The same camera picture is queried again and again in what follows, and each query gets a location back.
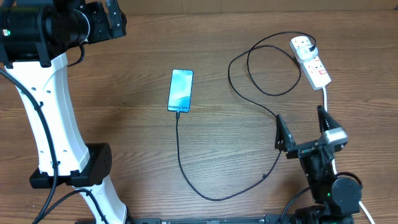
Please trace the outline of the Samsung Galaxy smartphone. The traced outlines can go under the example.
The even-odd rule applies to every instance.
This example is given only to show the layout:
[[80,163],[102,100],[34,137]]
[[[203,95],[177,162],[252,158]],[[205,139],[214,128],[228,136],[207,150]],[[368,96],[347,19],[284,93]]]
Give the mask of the Samsung Galaxy smartphone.
[[172,70],[167,109],[173,112],[188,113],[190,111],[192,86],[192,70]]

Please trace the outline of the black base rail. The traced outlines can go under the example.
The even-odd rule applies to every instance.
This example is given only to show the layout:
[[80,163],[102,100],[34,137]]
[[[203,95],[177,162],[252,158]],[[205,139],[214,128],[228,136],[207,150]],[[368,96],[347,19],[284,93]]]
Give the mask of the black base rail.
[[[280,216],[275,214],[268,214],[263,217],[235,217],[235,218],[193,218],[193,219],[173,219],[162,220],[160,218],[127,218],[126,223],[131,224],[275,224],[280,223]],[[294,215],[288,214],[284,216],[283,223],[310,223],[304,222],[295,218]],[[318,223],[347,223],[354,224],[353,218],[329,218],[319,221]]]

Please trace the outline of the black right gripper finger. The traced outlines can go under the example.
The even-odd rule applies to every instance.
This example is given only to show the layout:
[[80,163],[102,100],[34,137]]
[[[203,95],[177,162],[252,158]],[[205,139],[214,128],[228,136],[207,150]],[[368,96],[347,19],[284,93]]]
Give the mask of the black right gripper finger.
[[276,136],[275,148],[279,151],[288,152],[295,146],[295,141],[292,133],[289,131],[282,116],[276,116]]
[[317,106],[317,112],[321,133],[324,133],[327,130],[341,127],[340,123],[334,120],[322,105]]

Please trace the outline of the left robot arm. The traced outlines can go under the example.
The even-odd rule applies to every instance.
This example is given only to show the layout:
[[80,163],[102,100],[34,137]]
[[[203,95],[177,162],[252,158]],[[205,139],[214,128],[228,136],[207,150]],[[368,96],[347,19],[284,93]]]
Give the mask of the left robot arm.
[[39,156],[29,182],[51,192],[71,186],[95,223],[130,223],[131,218],[110,178],[109,144],[87,144],[79,132],[67,51],[124,37],[126,24],[117,0],[1,2],[1,75],[21,96]]

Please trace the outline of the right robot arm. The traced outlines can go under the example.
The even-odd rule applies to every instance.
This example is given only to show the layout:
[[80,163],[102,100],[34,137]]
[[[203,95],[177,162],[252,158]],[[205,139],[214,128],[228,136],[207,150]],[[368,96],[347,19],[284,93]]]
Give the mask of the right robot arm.
[[[348,143],[345,129],[323,106],[317,107],[321,136],[314,141],[296,144],[281,115],[276,116],[275,148],[285,152],[287,159],[299,159],[307,177],[308,187],[295,195],[285,206],[277,223],[353,223],[359,212],[363,184],[351,172],[335,172],[333,160]],[[314,205],[287,215],[289,207],[310,191]]]

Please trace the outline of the white power strip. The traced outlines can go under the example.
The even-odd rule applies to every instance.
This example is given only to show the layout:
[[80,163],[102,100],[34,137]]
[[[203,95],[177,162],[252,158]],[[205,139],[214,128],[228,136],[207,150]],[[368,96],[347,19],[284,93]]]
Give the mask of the white power strip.
[[[294,37],[290,41],[290,47],[294,54],[297,48],[305,45],[312,46],[312,43],[307,36]],[[300,63],[300,66],[313,90],[320,90],[331,82],[331,78],[318,55],[309,61]]]

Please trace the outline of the white charger plug adapter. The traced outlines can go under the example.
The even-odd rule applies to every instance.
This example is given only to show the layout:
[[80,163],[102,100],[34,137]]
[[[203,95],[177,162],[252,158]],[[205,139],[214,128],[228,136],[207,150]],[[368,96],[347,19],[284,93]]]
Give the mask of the white charger plug adapter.
[[318,55],[318,48],[316,46],[305,45],[295,50],[295,56],[299,63],[304,63],[315,58]]

